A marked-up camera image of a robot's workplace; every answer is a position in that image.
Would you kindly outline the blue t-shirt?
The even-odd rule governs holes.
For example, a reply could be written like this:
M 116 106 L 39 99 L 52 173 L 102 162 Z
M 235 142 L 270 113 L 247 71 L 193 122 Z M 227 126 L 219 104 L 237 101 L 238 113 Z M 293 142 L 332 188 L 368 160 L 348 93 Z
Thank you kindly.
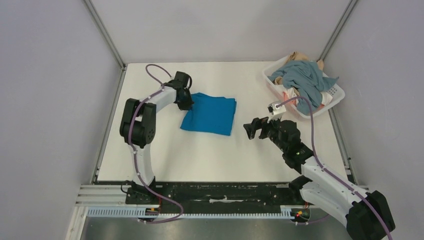
M 230 136 L 237 108 L 235 98 L 209 96 L 198 92 L 191 95 L 194 104 L 184 116 L 180 129 L 191 132 Z

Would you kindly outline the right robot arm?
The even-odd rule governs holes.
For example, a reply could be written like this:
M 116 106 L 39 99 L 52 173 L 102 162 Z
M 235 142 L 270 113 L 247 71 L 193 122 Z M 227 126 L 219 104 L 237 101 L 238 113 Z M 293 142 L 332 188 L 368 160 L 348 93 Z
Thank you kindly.
M 338 220 L 353 240 L 392 239 L 396 224 L 386 197 L 342 178 L 320 161 L 302 142 L 296 122 L 256 117 L 243 128 L 250 140 L 260 131 L 259 139 L 275 144 L 285 164 L 300 174 L 289 183 L 288 196 L 293 203 L 319 207 Z

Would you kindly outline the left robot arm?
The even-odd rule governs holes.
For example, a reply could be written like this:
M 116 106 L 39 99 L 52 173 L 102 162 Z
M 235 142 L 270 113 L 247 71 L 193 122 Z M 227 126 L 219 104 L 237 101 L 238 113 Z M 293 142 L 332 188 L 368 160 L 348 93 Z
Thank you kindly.
M 130 147 L 133 157 L 131 190 L 144 204 L 152 204 L 157 198 L 157 191 L 152 187 L 155 174 L 151 161 L 157 113 L 171 104 L 176 104 L 181 111 L 190 110 L 194 104 L 190 93 L 192 82 L 190 75 L 177 71 L 173 79 L 146 98 L 129 98 L 125 102 L 119 133 Z

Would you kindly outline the pink t-shirt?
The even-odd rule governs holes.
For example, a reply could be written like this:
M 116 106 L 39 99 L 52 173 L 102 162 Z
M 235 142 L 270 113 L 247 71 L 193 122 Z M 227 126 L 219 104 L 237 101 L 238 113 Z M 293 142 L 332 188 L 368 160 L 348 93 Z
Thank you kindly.
M 323 100 L 322 97 L 310 97 L 309 95 L 306 96 L 301 96 L 301 95 L 297 95 L 296 93 L 287 93 L 284 92 L 283 93 L 283 100 L 284 101 L 288 101 L 290 104 L 293 104 L 296 106 L 296 109 L 299 110 L 300 112 L 308 112 L 309 111 L 309 107 L 311 107 L 311 109 L 313 111 L 317 111 L 321 108 L 323 108 L 325 106 L 324 103 L 320 102 L 318 103 L 318 100 Z

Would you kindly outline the white t-shirt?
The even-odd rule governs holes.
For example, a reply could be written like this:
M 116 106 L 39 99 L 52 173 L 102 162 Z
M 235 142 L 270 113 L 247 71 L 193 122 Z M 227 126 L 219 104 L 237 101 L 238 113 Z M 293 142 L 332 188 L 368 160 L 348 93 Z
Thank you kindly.
M 285 88 L 282 84 L 278 84 L 278 85 L 275 85 L 275 88 L 280 94 L 282 94 L 283 101 L 286 101 L 288 99 L 291 99 L 300 95 L 298 90 L 294 87 Z M 322 97 L 322 100 L 321 100 L 320 107 L 324 107 L 325 105 L 328 105 L 333 100 L 332 95 L 329 94 L 328 92 L 321 92 L 321 97 Z

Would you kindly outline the white laundry basket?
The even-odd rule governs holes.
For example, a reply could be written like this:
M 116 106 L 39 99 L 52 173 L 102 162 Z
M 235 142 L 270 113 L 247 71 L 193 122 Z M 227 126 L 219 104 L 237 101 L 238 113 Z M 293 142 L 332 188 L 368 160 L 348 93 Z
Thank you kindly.
M 300 52 L 274 61 L 266 66 L 262 78 L 280 101 L 291 100 L 285 107 L 299 119 L 309 119 L 311 104 L 314 117 L 324 114 L 336 106 L 346 96 L 345 91 L 337 84 L 338 78 L 327 76 L 323 72 L 323 61 L 310 60 Z

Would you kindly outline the grey-blue t-shirt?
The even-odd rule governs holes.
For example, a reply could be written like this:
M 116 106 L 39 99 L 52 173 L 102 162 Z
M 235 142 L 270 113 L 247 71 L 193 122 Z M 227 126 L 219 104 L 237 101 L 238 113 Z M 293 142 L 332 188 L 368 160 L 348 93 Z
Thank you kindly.
M 321 92 L 329 91 L 339 79 L 325 77 L 316 62 L 306 60 L 290 61 L 274 71 L 268 79 L 274 82 L 277 77 L 282 77 L 285 88 L 295 88 L 300 96 L 308 95 L 311 98 L 322 97 Z

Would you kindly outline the beige t-shirt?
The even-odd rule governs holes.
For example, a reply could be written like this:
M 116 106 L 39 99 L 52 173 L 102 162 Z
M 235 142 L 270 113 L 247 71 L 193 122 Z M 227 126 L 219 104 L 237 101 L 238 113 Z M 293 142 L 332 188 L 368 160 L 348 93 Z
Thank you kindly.
M 283 66 L 291 61 L 311 61 L 310 58 L 302 52 L 294 51 L 292 52 L 284 62 Z M 322 59 L 316 61 L 318 68 L 322 71 L 324 69 L 324 61 Z M 273 83 L 275 85 L 282 85 L 283 78 L 278 76 Z

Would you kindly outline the aluminium frame left post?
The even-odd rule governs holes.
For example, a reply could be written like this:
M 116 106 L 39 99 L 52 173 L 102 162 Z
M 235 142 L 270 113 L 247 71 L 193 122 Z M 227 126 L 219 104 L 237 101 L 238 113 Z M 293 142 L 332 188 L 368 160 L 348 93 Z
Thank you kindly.
M 117 82 L 115 83 L 115 91 L 114 91 L 114 95 L 113 95 L 113 102 L 108 114 L 108 118 L 107 118 L 107 125 L 105 127 L 105 131 L 103 134 L 103 138 L 101 141 L 101 145 L 100 145 L 100 149 L 98 150 L 97 153 L 97 159 L 96 159 L 96 165 L 95 165 L 95 169 L 93 171 L 93 176 L 91 179 L 91 183 L 93 185 L 95 185 L 98 181 L 98 175 L 100 173 L 101 170 L 101 166 L 102 166 L 102 162 L 103 162 L 103 157 L 105 154 L 105 150 L 106 150 L 106 146 L 107 146 L 107 141 L 110 135 L 110 130 L 112 128 L 112 123 L 113 123 L 113 119 L 117 110 L 117 105 L 119 102 L 119 97 L 120 97 L 120 93 L 122 90 L 122 86 L 123 86 L 123 82 L 124 82 L 124 78 L 127 72 L 127 65 L 125 64 L 125 62 L 123 61 L 123 58 L 121 57 L 115 43 L 113 42 L 113 39 L 109 33 L 109 31 L 106 28 L 106 25 L 104 24 L 100 14 L 98 13 L 94 3 L 92 0 L 83 0 L 82 3 L 85 5 L 90 17 L 92 18 L 94 24 L 97 27 L 97 30 L 99 31 L 101 37 L 103 38 L 107 48 L 109 49 L 113 59 L 115 60 L 118 69 L 119 69 L 119 78 L 117 80 Z

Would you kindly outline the aluminium frame post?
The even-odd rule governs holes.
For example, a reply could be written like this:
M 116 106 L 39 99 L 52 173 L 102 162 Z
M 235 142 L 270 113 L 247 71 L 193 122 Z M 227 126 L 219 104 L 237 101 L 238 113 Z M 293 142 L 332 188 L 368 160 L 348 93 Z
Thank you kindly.
M 123 86 L 123 82 L 124 82 L 124 78 L 127 72 L 127 65 L 125 64 L 125 62 L 123 61 L 123 58 L 121 57 L 115 43 L 113 42 L 113 39 L 109 33 L 109 31 L 106 28 L 106 25 L 104 24 L 100 14 L 98 13 L 94 3 L 92 0 L 83 0 L 82 3 L 85 5 L 90 17 L 92 18 L 94 24 L 97 27 L 97 30 L 99 31 L 101 37 L 103 38 L 107 48 L 109 49 L 113 59 L 115 60 L 118 69 L 119 69 L 119 78 L 117 80 L 117 82 L 115 83 L 115 91 L 114 91 L 114 95 L 113 95 L 113 102 L 108 114 L 108 118 L 107 118 L 107 125 L 105 127 L 105 131 L 103 134 L 103 138 L 101 141 L 101 145 L 100 145 L 100 149 L 98 150 L 97 153 L 97 159 L 96 159 L 96 165 L 95 165 L 95 169 L 93 171 L 93 176 L 91 179 L 91 183 L 93 185 L 95 185 L 98 181 L 98 175 L 100 173 L 101 170 L 101 166 L 102 166 L 102 162 L 103 162 L 103 157 L 105 154 L 105 150 L 106 150 L 106 146 L 107 146 L 107 141 L 110 135 L 110 130 L 112 128 L 112 123 L 113 123 L 113 119 L 117 110 L 117 105 L 119 102 L 119 97 L 120 97 L 120 93 L 122 90 L 122 86 Z
M 325 60 L 329 52 L 331 51 L 333 45 L 337 41 L 340 33 L 344 29 L 344 26 L 348 22 L 351 14 L 353 13 L 355 7 L 357 6 L 359 0 L 350 0 L 344 9 L 340 19 L 338 20 L 334 30 L 332 31 L 328 41 L 326 42 L 321 54 L 319 55 L 319 60 Z

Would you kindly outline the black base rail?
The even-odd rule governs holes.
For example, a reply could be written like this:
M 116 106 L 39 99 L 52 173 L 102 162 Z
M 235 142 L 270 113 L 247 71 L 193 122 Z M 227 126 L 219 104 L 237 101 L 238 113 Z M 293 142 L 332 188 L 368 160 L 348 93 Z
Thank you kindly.
M 127 205 L 157 205 L 161 214 L 267 214 L 306 205 L 288 182 L 157 181 L 153 192 L 128 181 L 124 186 Z

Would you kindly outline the aluminium frame right post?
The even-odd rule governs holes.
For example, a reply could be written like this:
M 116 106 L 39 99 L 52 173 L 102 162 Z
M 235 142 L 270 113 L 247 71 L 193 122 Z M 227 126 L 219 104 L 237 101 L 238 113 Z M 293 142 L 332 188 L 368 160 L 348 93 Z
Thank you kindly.
M 328 41 L 326 42 L 321 54 L 319 55 L 319 60 L 325 60 L 329 52 L 331 51 L 333 45 L 337 41 L 340 33 L 344 29 L 344 26 L 348 22 L 351 14 L 353 13 L 355 7 L 357 6 L 359 0 L 350 0 L 344 9 L 340 19 L 338 20 L 334 30 L 332 31 Z

